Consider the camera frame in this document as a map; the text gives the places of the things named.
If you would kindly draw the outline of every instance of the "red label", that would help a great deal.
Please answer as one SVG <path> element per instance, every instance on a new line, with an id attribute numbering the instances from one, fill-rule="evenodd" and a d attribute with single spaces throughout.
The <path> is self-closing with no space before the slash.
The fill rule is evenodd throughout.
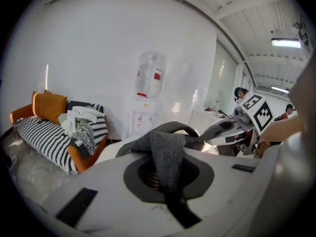
<path id="1" fill-rule="evenodd" d="M 157 73 L 155 73 L 155 77 L 154 77 L 154 79 L 156 79 L 156 80 L 160 81 L 160 75 L 159 75 L 159 74 L 157 74 Z"/>

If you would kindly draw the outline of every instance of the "water bottle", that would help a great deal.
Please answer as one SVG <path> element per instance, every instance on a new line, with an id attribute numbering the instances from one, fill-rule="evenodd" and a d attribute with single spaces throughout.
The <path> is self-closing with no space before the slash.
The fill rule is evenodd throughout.
<path id="1" fill-rule="evenodd" d="M 213 112 L 217 112 L 218 107 L 220 106 L 221 102 L 220 101 L 216 101 L 215 104 L 213 105 Z"/>
<path id="2" fill-rule="evenodd" d="M 165 58 L 161 53 L 155 51 L 142 53 L 139 57 L 134 92 L 139 96 L 158 99 L 165 68 Z"/>

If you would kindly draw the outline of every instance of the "ceiling light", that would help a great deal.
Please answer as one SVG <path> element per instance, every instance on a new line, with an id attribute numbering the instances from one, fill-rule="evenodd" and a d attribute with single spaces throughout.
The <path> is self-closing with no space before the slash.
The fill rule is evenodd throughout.
<path id="1" fill-rule="evenodd" d="M 285 94 L 288 94 L 288 93 L 289 93 L 288 90 L 286 90 L 286 89 L 281 89 L 281 88 L 278 88 L 278 87 L 275 87 L 275 86 L 271 86 L 271 89 L 274 89 L 274 90 L 276 90 L 276 91 L 283 92 L 283 93 L 285 93 Z"/>
<path id="2" fill-rule="evenodd" d="M 298 39 L 272 38 L 271 43 L 272 46 L 301 48 L 301 43 Z"/>

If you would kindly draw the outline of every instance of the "ceiling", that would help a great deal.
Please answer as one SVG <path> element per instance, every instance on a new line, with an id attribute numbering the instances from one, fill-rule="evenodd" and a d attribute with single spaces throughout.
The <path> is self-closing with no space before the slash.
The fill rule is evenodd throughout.
<path id="1" fill-rule="evenodd" d="M 271 45 L 271 38 L 297 38 L 292 24 L 300 20 L 300 11 L 291 0 L 185 1 L 208 15 L 238 49 L 257 89 L 274 94 L 273 85 L 294 85 L 305 64 L 301 50 Z"/>

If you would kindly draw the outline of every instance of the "black and white striped blanket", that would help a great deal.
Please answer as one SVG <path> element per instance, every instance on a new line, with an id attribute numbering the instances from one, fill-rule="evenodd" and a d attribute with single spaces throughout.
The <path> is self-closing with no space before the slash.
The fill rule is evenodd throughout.
<path id="1" fill-rule="evenodd" d="M 60 125 L 37 116 L 19 119 L 14 129 L 38 153 L 62 168 L 65 172 L 73 174 L 77 173 L 77 170 L 74 161 L 68 154 L 68 146 L 74 146 L 81 155 L 85 151 L 93 155 L 96 147 L 108 135 L 103 117 L 98 118 L 96 123 L 90 121 L 73 137 L 65 135 L 65 130 Z"/>
<path id="2" fill-rule="evenodd" d="M 77 173 L 75 163 L 68 154 L 70 137 L 65 135 L 65 130 L 60 125 L 31 116 L 19 119 L 14 128 L 39 154 L 65 172 Z"/>

